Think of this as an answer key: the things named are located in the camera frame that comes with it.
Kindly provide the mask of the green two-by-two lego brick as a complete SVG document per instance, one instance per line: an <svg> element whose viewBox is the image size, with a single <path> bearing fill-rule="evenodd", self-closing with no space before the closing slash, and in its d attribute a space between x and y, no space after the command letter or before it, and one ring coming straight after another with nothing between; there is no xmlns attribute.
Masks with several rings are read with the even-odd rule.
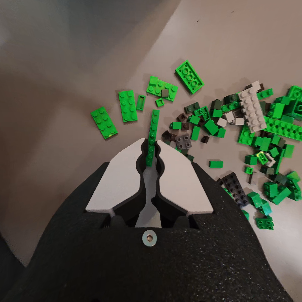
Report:
<svg viewBox="0 0 302 302"><path fill-rule="evenodd" d="M271 216L265 216L262 218L255 218L256 226L259 229L267 229L273 230L274 229L274 222Z"/></svg>

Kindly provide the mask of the dark grey square lego plate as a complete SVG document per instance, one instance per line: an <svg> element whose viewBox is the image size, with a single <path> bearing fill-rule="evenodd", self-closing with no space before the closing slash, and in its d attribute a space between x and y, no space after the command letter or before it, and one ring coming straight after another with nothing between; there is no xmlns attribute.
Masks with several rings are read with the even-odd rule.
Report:
<svg viewBox="0 0 302 302"><path fill-rule="evenodd" d="M175 142L178 150L189 149L192 147L189 134L183 134L175 137Z"/></svg>

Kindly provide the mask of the long narrow green lego plate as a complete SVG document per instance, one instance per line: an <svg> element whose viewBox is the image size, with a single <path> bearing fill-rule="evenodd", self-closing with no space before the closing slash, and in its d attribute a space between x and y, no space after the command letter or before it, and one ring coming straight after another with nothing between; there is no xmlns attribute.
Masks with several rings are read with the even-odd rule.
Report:
<svg viewBox="0 0 302 302"><path fill-rule="evenodd" d="M146 165L151 167L154 156L154 143L156 141L157 127L160 110L153 110L151 115L149 137L148 137L148 154L146 156Z"/></svg>

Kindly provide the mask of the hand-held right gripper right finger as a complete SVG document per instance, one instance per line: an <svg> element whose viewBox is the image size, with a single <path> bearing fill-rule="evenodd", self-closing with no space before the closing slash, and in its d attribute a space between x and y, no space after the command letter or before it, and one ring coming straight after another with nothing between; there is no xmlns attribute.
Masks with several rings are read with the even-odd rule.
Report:
<svg viewBox="0 0 302 302"><path fill-rule="evenodd" d="M163 141L155 142L156 200L164 217L210 214L213 207L190 160Z"/></svg>

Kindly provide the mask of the black lego plate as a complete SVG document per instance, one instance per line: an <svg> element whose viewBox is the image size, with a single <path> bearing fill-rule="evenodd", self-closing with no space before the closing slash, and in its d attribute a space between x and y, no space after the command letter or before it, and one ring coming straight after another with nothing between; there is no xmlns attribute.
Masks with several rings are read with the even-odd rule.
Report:
<svg viewBox="0 0 302 302"><path fill-rule="evenodd" d="M231 193L236 204L242 208L249 204L247 195L245 194L236 174L234 172L222 178L226 189Z"/></svg>

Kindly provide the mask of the green plate with attached pieces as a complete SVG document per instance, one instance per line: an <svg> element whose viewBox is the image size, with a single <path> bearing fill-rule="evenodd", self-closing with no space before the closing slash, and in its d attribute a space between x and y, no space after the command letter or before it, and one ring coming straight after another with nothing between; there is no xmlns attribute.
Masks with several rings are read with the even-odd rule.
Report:
<svg viewBox="0 0 302 302"><path fill-rule="evenodd" d="M150 76L146 93L173 102L175 100L177 91L178 86L162 81L158 79L158 77Z"/></svg>

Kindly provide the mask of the upturned bright green lego plate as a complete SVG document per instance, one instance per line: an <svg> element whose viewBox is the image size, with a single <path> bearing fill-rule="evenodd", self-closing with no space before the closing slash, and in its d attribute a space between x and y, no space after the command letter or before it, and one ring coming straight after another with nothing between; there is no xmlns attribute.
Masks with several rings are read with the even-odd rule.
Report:
<svg viewBox="0 0 302 302"><path fill-rule="evenodd" d="M204 86L204 82L188 60L178 66L175 72L192 95Z"/></svg>

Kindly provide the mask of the light grey lego plate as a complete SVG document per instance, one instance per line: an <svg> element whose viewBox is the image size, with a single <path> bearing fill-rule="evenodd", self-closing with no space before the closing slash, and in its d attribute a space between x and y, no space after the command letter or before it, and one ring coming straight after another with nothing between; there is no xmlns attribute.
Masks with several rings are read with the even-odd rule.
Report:
<svg viewBox="0 0 302 302"><path fill-rule="evenodd" d="M244 113L244 118L250 132L255 133L265 129L267 125L255 88L248 88L240 92L238 95L242 112Z"/></svg>

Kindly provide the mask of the pile of mixed lego bricks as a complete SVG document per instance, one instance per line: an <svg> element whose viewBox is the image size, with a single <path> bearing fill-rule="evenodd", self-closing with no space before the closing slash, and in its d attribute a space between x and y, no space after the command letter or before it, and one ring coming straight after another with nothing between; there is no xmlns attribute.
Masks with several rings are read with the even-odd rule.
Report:
<svg viewBox="0 0 302 302"><path fill-rule="evenodd" d="M200 107L198 102L184 108L184 113L177 117L176 122L170 124L171 130L189 130L191 140L197 140L201 128L218 138L224 138L227 125L242 126L237 142L254 148L255 153L246 155L244 172L249 175L249 184L257 183L258 172L253 166L260 164L260 173L270 179L263 184L263 194L275 205L284 199L301 200L301 178L296 171L286 175L280 173L280 166L284 158L291 158L295 146L288 144L285 138L301 142L301 126L294 124L294 120L301 121L301 87L291 86L285 96L277 97L272 103L263 101L273 96L273 89L264 89L258 81L248 85L244 90L254 87L266 121L267 127L261 131L251 133L246 124L244 113L239 100L239 93L228 95L223 100L212 102L210 110L206 106ZM162 138L167 144L175 142L177 134L165 131ZM188 149L176 150L183 153L191 162L194 157L187 154Z"/></svg>

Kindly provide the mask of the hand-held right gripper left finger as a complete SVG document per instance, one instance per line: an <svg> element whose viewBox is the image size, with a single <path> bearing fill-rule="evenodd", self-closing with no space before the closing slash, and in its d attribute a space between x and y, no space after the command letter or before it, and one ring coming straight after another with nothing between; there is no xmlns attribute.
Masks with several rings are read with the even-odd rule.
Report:
<svg viewBox="0 0 302 302"><path fill-rule="evenodd" d="M119 152L108 164L85 210L117 215L118 206L139 191L141 175L137 160L143 154L141 138Z"/></svg>

